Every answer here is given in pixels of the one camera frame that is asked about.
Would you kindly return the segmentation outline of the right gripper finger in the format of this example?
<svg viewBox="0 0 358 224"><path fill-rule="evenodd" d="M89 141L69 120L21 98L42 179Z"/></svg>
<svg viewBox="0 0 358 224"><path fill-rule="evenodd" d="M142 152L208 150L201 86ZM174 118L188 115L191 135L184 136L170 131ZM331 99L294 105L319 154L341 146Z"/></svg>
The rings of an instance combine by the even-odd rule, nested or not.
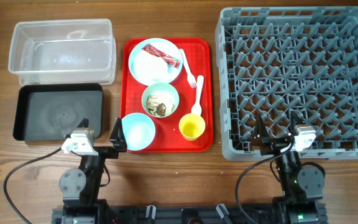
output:
<svg viewBox="0 0 358 224"><path fill-rule="evenodd" d="M296 111L290 112L290 127L294 128L296 125L305 124L305 122L298 116Z"/></svg>
<svg viewBox="0 0 358 224"><path fill-rule="evenodd" d="M254 139L256 146L260 148L261 155L271 154L271 139L261 115L258 115L256 119L255 131L256 135Z"/></svg>

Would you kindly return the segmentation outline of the small light blue bowl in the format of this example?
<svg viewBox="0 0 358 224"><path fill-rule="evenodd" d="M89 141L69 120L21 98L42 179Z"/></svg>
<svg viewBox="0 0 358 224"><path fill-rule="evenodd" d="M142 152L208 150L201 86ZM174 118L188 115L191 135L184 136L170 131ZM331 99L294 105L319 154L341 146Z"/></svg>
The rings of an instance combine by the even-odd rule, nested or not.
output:
<svg viewBox="0 0 358 224"><path fill-rule="evenodd" d="M150 117L143 113L131 113L122 118L127 149L141 151L154 140L156 128Z"/></svg>

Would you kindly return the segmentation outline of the food scraps and rice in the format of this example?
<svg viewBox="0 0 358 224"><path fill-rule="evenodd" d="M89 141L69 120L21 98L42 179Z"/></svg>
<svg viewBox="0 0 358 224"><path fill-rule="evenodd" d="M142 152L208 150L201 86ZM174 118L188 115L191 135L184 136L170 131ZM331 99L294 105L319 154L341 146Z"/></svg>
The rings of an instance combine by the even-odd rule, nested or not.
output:
<svg viewBox="0 0 358 224"><path fill-rule="evenodd" d="M158 91L147 97L147 111L155 117L166 117L175 109L175 99L172 94L166 91Z"/></svg>

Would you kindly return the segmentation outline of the green bowl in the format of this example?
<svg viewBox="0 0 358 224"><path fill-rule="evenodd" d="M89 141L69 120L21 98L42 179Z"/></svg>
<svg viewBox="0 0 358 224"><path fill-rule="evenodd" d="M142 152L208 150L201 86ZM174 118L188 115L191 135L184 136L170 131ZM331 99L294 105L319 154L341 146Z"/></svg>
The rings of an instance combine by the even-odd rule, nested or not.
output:
<svg viewBox="0 0 358 224"><path fill-rule="evenodd" d="M171 84L168 84L168 83L155 83L153 85L150 85L148 86L143 94L142 94L142 99L141 99L141 102L142 102L142 107L143 109L145 110L145 112L149 115L151 115L148 111L147 111L147 108L146 108L146 101L147 101L147 97L151 94L154 94L155 92L158 92L158 91L166 91L166 92L169 92L170 94L173 95L174 99L175 99L175 109L173 111L173 113L176 111L176 109L178 108L178 105L179 105L179 102L180 102L180 98L179 98L179 94L176 90L176 88L174 88Z"/></svg>

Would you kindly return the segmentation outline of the yellow plastic cup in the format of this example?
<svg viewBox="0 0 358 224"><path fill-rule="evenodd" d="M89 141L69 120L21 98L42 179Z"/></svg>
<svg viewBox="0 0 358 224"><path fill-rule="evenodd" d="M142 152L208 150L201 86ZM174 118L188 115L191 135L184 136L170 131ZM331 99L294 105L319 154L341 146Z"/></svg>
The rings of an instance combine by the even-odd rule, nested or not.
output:
<svg viewBox="0 0 358 224"><path fill-rule="evenodd" d="M206 123L204 119L197 114L186 114L179 122L179 130L182 136L188 141L195 141L205 131Z"/></svg>

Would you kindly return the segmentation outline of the white plastic spoon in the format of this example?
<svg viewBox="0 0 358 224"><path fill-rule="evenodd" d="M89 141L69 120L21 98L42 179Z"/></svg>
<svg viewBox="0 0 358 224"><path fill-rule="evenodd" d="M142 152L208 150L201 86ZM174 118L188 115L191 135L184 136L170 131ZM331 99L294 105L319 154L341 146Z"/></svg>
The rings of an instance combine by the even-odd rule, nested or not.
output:
<svg viewBox="0 0 358 224"><path fill-rule="evenodd" d="M196 99L195 99L194 105L191 108L191 113L197 114L199 116L201 116L201 113L202 113L200 100L201 100L201 94L203 91L203 83L204 83L204 76L198 75L197 80L196 80Z"/></svg>

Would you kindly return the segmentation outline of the large light blue plate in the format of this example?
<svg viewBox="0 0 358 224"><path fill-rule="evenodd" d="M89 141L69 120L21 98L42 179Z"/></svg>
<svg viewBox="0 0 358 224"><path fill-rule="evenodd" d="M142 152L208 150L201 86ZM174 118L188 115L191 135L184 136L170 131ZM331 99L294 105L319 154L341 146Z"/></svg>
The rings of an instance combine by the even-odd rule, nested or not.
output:
<svg viewBox="0 0 358 224"><path fill-rule="evenodd" d="M151 45L168 56L156 56L144 50ZM169 40L161 38L145 39L130 51L128 66L131 75L141 84L150 86L155 83L171 83L180 74L183 57L180 49Z"/></svg>

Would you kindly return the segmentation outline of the red snack wrapper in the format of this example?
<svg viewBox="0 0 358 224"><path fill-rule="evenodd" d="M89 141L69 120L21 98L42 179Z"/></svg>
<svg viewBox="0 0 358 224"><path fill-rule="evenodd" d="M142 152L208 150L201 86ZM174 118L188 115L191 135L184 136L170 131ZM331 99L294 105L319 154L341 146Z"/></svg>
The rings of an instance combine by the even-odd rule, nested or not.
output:
<svg viewBox="0 0 358 224"><path fill-rule="evenodd" d="M171 55L166 54L165 52L162 52L158 48L154 47L152 44L147 44L147 45L143 46L142 50L153 55L153 56L161 58L168 65L171 65L175 68L178 68L180 65L181 61L179 59L172 57Z"/></svg>

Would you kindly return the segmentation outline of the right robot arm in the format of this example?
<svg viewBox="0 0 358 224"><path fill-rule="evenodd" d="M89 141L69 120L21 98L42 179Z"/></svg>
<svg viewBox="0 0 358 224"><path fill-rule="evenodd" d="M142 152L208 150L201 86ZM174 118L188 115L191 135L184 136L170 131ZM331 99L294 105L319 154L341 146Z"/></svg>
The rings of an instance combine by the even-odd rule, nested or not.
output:
<svg viewBox="0 0 358 224"><path fill-rule="evenodd" d="M301 162L300 152L310 147L316 130L295 113L290 115L290 133L271 138L261 116L256 119L252 144L261 155L272 155L283 195L272 200L272 223L327 223L323 198L325 170L314 162Z"/></svg>

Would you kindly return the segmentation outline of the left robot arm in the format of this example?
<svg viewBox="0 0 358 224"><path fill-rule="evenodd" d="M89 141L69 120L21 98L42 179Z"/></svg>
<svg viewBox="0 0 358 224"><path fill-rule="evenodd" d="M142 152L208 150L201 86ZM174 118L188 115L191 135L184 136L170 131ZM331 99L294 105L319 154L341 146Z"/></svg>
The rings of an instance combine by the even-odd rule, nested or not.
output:
<svg viewBox="0 0 358 224"><path fill-rule="evenodd" d="M109 137L111 146L95 146L96 137L88 125L88 118L84 118L62 145L65 154L76 154L81 161L77 169L69 169L60 177L63 208L53 211L51 222L54 224L119 222L107 200L99 199L98 194L104 186L102 176L108 173L106 159L117 159L120 152L127 151L122 120L118 118L112 129Z"/></svg>

